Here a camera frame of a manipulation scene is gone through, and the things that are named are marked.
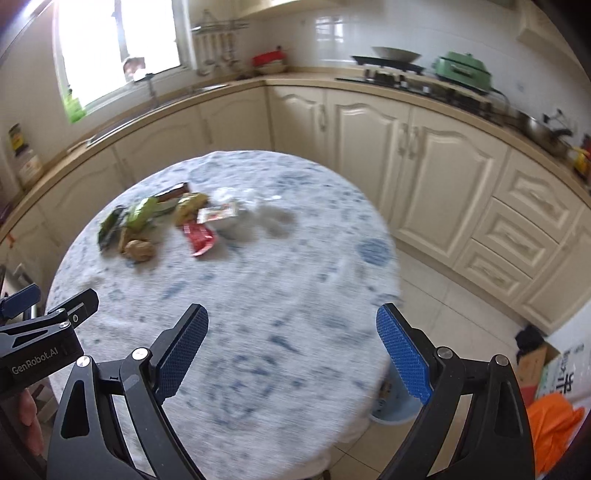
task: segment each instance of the kitchen cabinet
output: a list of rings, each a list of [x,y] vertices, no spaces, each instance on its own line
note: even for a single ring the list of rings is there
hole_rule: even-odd
[[[410,105],[329,90],[327,111],[328,166],[361,190],[388,219],[400,159],[408,145]]]
[[[517,40],[537,50],[552,65],[583,73],[579,59],[552,20],[531,0],[519,0]]]
[[[512,150],[494,196],[560,242],[583,201],[548,170]]]
[[[266,19],[305,10],[334,8],[343,0],[234,0],[237,18]]]
[[[61,255],[86,224],[125,189],[117,158],[107,148],[66,175],[43,196],[40,208],[60,241]]]
[[[489,201],[508,146],[423,108],[413,109],[411,125],[391,231],[452,267]]]
[[[468,241],[454,270],[505,303],[531,281],[519,268],[475,240]]]
[[[263,87],[199,105],[210,150],[272,150]]]
[[[558,248],[546,233],[497,199],[491,199],[472,238],[530,277],[539,272]]]
[[[198,107],[189,107],[136,130],[115,144],[136,183],[163,168],[208,152]]]
[[[51,230],[39,205],[33,206],[11,230],[14,244],[9,252],[7,267],[13,271],[22,263],[25,272],[39,286],[44,295],[60,266],[59,242]]]
[[[326,165],[326,90],[270,86],[267,93],[275,151]]]
[[[584,206],[554,257],[511,306],[544,332],[551,332],[589,299],[591,210]]]

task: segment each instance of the window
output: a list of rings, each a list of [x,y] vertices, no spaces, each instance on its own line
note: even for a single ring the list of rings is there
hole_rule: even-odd
[[[60,0],[56,60],[64,92],[70,85],[83,106],[115,92],[130,80],[123,69],[129,57],[141,58],[146,73],[180,66],[178,2]]]

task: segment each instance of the white tablecloth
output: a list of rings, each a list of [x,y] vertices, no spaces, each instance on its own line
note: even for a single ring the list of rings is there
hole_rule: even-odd
[[[154,259],[134,264],[115,248],[99,253],[99,224],[115,205],[182,181],[197,192],[235,187],[281,196],[273,206],[286,214],[224,233],[201,259],[170,216],[147,233]],[[289,478],[303,476],[314,459],[318,466],[371,407],[389,364],[376,310],[399,304],[394,245],[364,195],[320,165],[265,151],[187,160],[122,193],[68,250],[48,307],[85,288],[97,291],[100,306],[76,333],[97,362],[150,346],[191,303],[207,308],[207,336],[163,408],[208,479]],[[70,370],[52,377],[58,398]],[[116,400],[132,457],[149,469],[124,401]]]

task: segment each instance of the blue gripper pad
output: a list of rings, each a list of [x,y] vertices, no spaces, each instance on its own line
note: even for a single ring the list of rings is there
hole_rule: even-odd
[[[378,309],[375,324],[408,393],[426,405],[433,393],[426,361],[392,312],[383,305]]]
[[[196,311],[190,312],[195,307],[197,307]],[[175,337],[170,338],[171,344],[158,363],[154,397],[159,404],[162,405],[166,398],[174,397],[176,394],[195,354],[203,343],[208,325],[207,310],[201,305],[192,305],[174,328],[165,330],[154,342],[156,345],[161,337],[168,337],[166,334],[169,332],[176,334]]]

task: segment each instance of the orange plastic bag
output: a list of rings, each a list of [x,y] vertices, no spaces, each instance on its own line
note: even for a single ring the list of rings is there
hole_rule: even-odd
[[[535,475],[548,472],[566,451],[574,428],[583,419],[584,408],[573,407],[560,393],[551,393],[527,407],[534,441]]]

